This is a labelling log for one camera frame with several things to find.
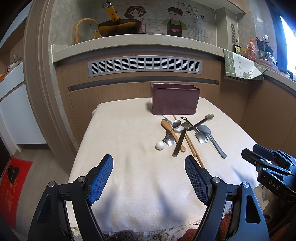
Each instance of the white ball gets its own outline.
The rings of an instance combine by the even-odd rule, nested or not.
[[[159,141],[159,142],[156,143],[155,147],[158,150],[162,150],[165,147],[165,144],[162,141]]]

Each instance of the wooden spoon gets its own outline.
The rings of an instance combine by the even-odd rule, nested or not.
[[[163,128],[167,129],[168,131],[171,131],[171,130],[172,130],[172,126],[171,126],[170,123],[167,122],[166,120],[162,120],[160,124],[161,124],[161,126],[162,126]],[[173,131],[171,132],[171,135],[172,135],[173,138],[175,139],[175,142],[178,143],[178,140],[179,140],[179,139],[178,139],[178,137],[176,136],[176,134],[175,134]],[[186,149],[185,149],[185,147],[184,147],[183,145],[181,145],[180,150],[181,150],[181,152],[185,152],[185,151],[186,151]]]

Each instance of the apron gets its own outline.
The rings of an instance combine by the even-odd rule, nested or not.
[[[177,36],[177,37],[182,37],[182,25],[181,25],[181,21],[180,25],[175,25],[171,23],[172,18],[170,19],[170,21],[167,24],[167,35],[172,35],[172,36]]]

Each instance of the green checkered towel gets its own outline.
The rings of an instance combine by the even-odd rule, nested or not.
[[[242,79],[253,79],[264,73],[266,68],[239,54],[224,49],[225,75]]]

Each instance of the window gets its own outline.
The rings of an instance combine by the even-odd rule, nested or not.
[[[286,43],[287,43],[287,60],[288,60],[288,67],[287,69],[296,75],[296,36],[294,35],[291,28],[285,22],[285,20],[281,17],[281,22],[283,24]]]

